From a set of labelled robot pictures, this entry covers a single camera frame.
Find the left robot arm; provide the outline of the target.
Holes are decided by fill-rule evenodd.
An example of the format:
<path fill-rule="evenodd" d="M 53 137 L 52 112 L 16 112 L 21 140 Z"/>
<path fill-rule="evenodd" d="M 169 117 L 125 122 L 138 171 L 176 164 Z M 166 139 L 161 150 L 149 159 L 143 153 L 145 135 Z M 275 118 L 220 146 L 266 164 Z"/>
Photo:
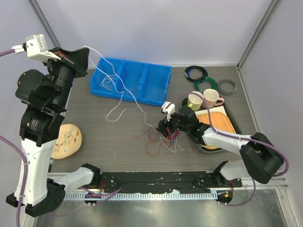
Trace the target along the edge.
<path fill-rule="evenodd" d="M 55 47 L 39 58 L 48 74 L 31 69 L 18 79 L 15 95 L 27 105 L 19 131 L 22 166 L 16 191 L 6 202 L 16 208 L 25 206 L 32 217 L 55 211 L 66 194 L 82 186 L 95 189 L 100 185 L 101 171 L 90 164 L 59 179 L 47 176 L 73 81 L 86 76 L 88 58 L 86 47 L 75 51 Z"/>

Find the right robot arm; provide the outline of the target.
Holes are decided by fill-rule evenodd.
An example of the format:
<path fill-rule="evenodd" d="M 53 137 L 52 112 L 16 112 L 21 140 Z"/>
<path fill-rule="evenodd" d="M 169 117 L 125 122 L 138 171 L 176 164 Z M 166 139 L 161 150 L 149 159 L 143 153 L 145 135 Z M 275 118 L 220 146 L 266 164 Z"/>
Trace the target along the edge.
<path fill-rule="evenodd" d="M 278 170 L 285 163 L 282 154 L 262 133 L 250 136 L 224 132 L 212 124 L 200 122 L 195 112 L 187 106 L 176 112 L 173 104 L 165 103 L 161 111 L 165 117 L 159 121 L 157 131 L 164 137 L 182 131 L 195 144 L 215 146 L 241 157 L 240 161 L 225 161 L 217 167 L 214 182 L 220 187 L 226 186 L 231 180 L 245 177 L 267 184 L 278 175 Z"/>

